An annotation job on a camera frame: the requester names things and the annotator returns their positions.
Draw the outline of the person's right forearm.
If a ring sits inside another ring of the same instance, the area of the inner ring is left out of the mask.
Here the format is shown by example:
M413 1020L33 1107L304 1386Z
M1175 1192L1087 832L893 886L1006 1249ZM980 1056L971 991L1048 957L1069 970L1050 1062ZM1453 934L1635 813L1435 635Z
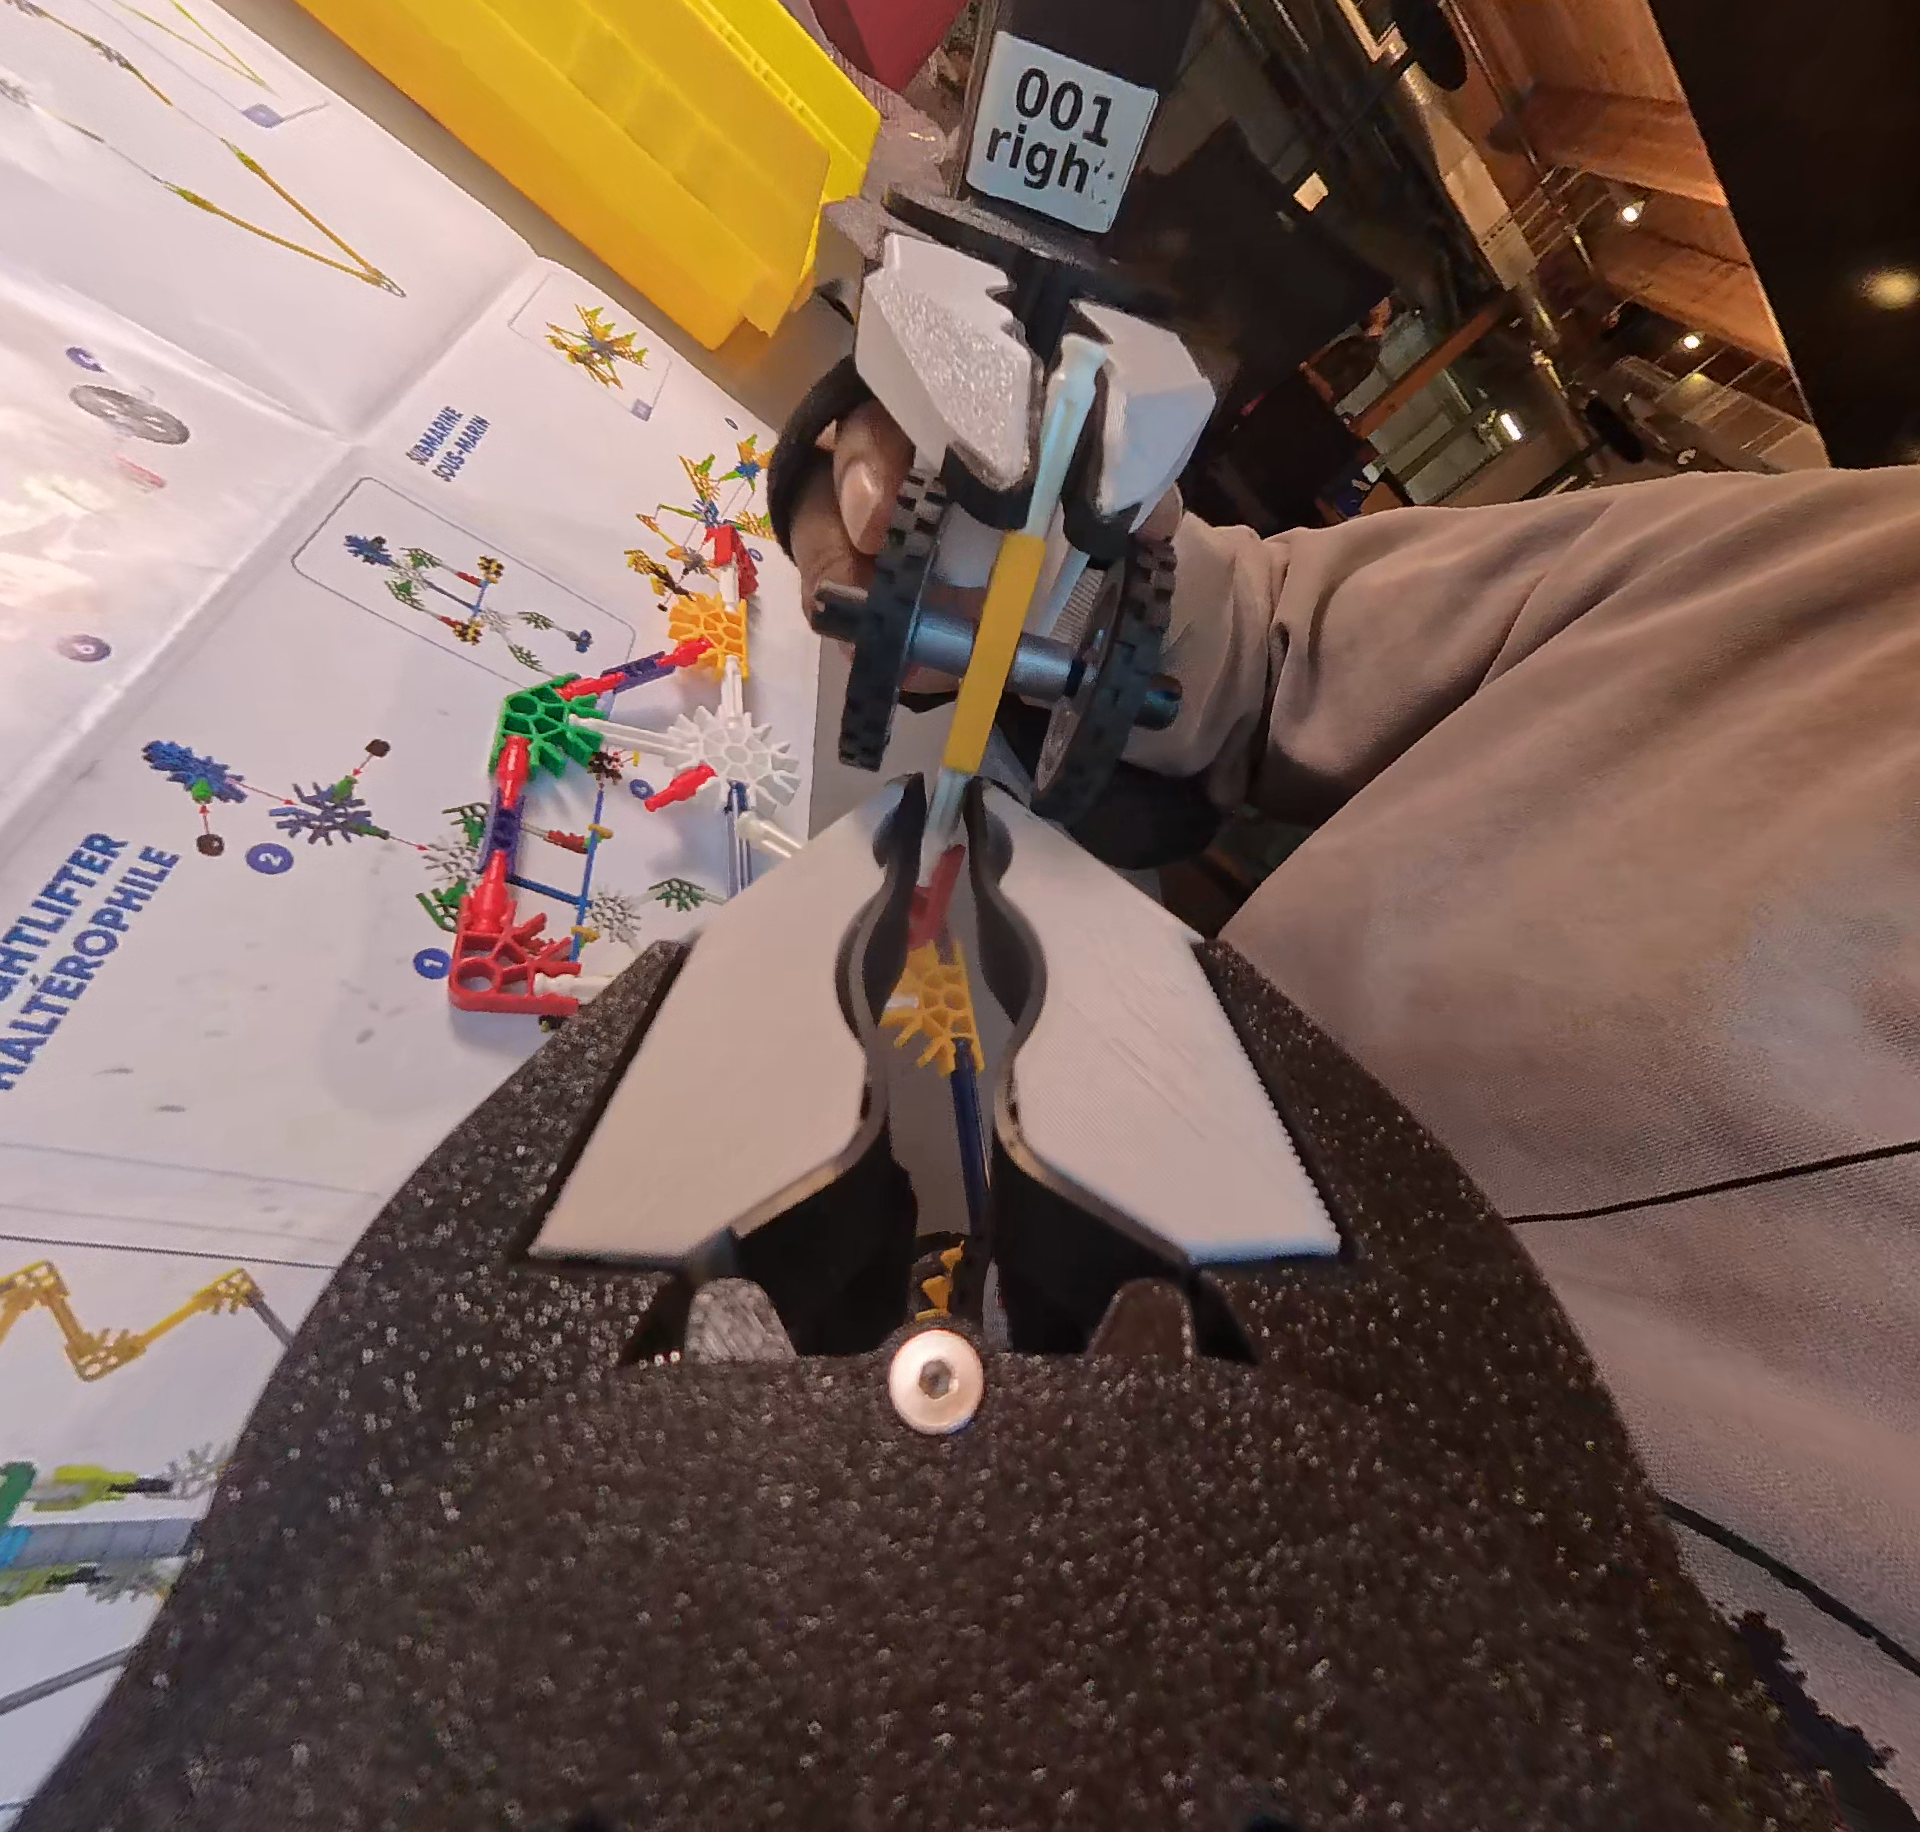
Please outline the person's right forearm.
M1484 865L1917 847L1913 466L1669 475L1175 539L1181 710L1130 744L1219 809L1353 804Z

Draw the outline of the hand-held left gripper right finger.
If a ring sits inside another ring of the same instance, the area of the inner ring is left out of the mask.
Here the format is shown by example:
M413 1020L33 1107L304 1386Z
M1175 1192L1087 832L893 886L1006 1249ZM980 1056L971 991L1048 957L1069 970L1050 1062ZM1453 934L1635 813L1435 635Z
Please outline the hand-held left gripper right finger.
M1148 1280L1203 1345L1238 1347L1217 1278L1333 1267L1341 1234L1210 945L1009 792L976 785L964 813L980 965L1009 1023L990 1262L1012 1345L1087 1347Z

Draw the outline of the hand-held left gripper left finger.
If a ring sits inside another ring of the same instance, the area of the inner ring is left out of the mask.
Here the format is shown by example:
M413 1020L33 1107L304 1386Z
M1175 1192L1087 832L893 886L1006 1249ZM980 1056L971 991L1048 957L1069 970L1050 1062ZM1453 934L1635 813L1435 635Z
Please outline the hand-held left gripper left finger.
M918 1206L876 1020L927 818L889 785L707 919L557 1176L536 1258L755 1282L798 1347L905 1322Z

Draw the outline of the white instruction sheet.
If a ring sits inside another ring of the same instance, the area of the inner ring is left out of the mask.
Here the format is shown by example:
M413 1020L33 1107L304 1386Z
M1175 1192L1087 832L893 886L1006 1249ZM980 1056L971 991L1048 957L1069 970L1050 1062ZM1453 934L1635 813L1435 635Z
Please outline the white instruction sheet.
M436 975L501 699L778 424L213 0L5 0L7 1792L541 1045Z

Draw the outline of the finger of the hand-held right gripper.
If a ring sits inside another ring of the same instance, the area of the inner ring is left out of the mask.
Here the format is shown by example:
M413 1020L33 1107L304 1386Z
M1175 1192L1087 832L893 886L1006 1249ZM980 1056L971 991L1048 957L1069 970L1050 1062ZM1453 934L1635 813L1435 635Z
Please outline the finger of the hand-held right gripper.
M952 452L992 491L1030 482L1039 366L996 266L888 233L856 320L856 371L906 436L915 466Z
M1063 342L1050 377L1050 510L1090 456L1097 514L1143 514L1173 484L1213 410L1183 342Z

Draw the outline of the person's upper body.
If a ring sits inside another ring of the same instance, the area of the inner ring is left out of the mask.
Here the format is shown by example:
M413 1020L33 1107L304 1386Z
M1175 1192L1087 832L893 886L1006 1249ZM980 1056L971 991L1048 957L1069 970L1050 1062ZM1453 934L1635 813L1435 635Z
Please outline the person's upper body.
M1231 945L1525 1239L1829 1786L1913 1817L1919 834L1856 874L1484 865L1278 818L1311 834Z

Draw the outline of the detached toy model section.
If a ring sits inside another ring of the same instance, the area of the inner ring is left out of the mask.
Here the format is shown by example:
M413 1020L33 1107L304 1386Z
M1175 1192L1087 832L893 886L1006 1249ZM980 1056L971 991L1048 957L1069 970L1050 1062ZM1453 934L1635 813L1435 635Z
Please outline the detached toy model section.
M1081 305L1063 342L1118 350L1178 339L1137 315ZM971 787L1003 705L1019 701L1043 716L1030 767L1034 813L1067 829L1087 827L1116 785L1133 732L1168 728L1181 708L1178 686L1161 670L1173 557L1144 529L1165 498L1143 514L1097 514L1094 466L1083 456L1065 509L1050 510L1050 377L1037 394L1024 487L974 487L956 452L940 469L915 466L873 576L865 588L821 582L813 604L816 630L853 651L840 723L844 764L876 767L918 675L935 675L956 694L927 799L906 953L885 1023L902 1043L919 1042L921 1058L950 1081L970 1227L923 1292L931 1308L966 1317L983 1316L992 1267L990 1157L980 1123L983 1056L971 982L948 919L970 864Z

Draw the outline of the yellow plastic bin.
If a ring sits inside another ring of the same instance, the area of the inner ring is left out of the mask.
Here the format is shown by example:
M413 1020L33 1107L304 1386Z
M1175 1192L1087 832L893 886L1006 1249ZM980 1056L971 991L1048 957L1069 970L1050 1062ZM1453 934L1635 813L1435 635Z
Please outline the yellow plastic bin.
M780 0L295 0L707 350L805 302L878 116Z

